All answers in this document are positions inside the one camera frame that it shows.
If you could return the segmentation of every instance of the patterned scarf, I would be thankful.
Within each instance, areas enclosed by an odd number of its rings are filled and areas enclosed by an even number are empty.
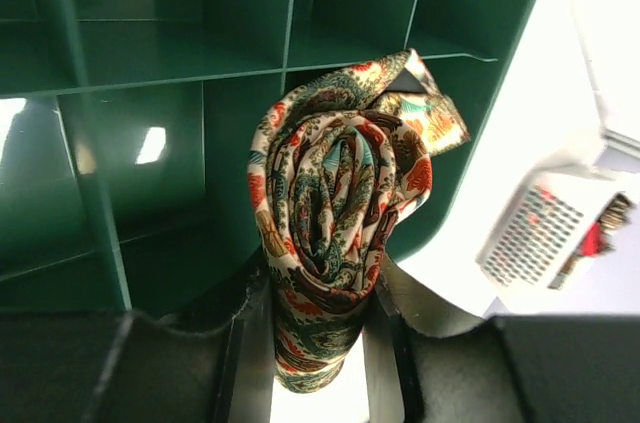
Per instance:
[[[284,387],[309,393],[338,375],[394,225],[431,192],[430,155],[467,140],[414,50],[326,74],[264,116],[248,177]]]

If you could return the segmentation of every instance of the floral fabric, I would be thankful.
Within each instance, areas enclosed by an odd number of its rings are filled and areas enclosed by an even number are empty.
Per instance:
[[[419,91],[388,90],[401,73]],[[326,74],[261,120],[248,178],[283,386],[308,393],[340,372],[394,225],[429,197],[430,152],[465,138],[414,50]]]

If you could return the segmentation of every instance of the paisley pattern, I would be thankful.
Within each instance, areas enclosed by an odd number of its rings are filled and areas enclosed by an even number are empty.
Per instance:
[[[403,70],[424,93],[386,91]],[[261,120],[248,178],[286,388],[312,392],[340,372],[394,225],[431,192],[430,153],[464,141],[446,139],[452,128],[467,134],[414,50],[326,74]]]

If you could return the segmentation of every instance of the green plastic organizer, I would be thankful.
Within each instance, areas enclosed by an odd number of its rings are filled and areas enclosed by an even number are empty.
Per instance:
[[[0,307],[160,316],[228,278],[259,245],[259,118],[411,46],[474,140],[434,158],[401,261],[444,221],[533,2],[0,0]]]

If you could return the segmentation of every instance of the folded cloth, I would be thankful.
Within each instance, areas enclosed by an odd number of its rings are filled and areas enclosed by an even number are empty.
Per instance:
[[[285,388],[308,393],[338,375],[391,230],[429,196],[430,153],[467,139],[414,50],[326,74],[261,120],[248,177]]]

